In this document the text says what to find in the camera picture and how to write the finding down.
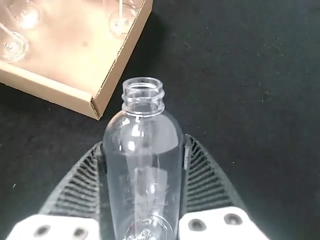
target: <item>white mounting plate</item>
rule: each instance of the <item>white mounting plate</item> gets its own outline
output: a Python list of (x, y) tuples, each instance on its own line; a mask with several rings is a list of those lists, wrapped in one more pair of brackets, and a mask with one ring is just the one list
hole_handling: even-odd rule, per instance
[(179, 240), (244, 239), (269, 240), (238, 207), (191, 212), (179, 221)]
[(94, 219), (67, 216), (32, 215), (25, 220), (18, 222), (6, 240), (22, 239), (100, 240), (101, 238), (99, 223)]

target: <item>bottle body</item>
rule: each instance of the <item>bottle body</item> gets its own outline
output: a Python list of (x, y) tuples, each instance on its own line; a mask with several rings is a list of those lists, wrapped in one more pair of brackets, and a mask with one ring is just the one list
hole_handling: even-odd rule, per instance
[(156, 93), (143, 95), (147, 100), (137, 100), (128, 111), (129, 104), (122, 106), (125, 110), (112, 118), (103, 138), (115, 239), (175, 240), (183, 134), (164, 108), (150, 106), (148, 98)]

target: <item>cardboard box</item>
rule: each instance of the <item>cardboard box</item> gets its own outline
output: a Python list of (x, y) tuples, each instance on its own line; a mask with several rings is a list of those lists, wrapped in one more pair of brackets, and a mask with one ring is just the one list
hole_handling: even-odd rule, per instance
[(100, 119), (152, 10), (143, 0), (129, 33), (110, 32), (110, 1), (39, 0), (40, 22), (20, 31), (29, 40), (17, 63), (0, 62), (0, 82), (28, 94)]

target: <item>bottle neck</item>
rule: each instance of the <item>bottle neck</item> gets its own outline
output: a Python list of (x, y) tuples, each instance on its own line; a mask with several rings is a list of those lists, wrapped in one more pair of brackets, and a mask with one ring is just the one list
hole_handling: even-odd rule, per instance
[(122, 110), (133, 116), (151, 117), (165, 110), (165, 91), (160, 80), (135, 77), (123, 82)]

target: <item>screw hole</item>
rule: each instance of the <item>screw hole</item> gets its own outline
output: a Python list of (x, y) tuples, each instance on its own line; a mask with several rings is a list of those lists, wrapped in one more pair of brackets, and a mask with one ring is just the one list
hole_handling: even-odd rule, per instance
[(188, 226), (191, 231), (195, 232), (202, 232), (207, 229), (206, 224), (200, 219), (192, 219), (191, 221), (189, 221)]
[(77, 240), (84, 240), (88, 236), (88, 231), (82, 227), (78, 227), (74, 230), (73, 236)]
[(49, 225), (43, 225), (34, 232), (33, 236), (35, 238), (41, 238), (49, 232), (50, 228)]
[(236, 214), (230, 213), (224, 216), (224, 221), (228, 225), (241, 225), (242, 219)]

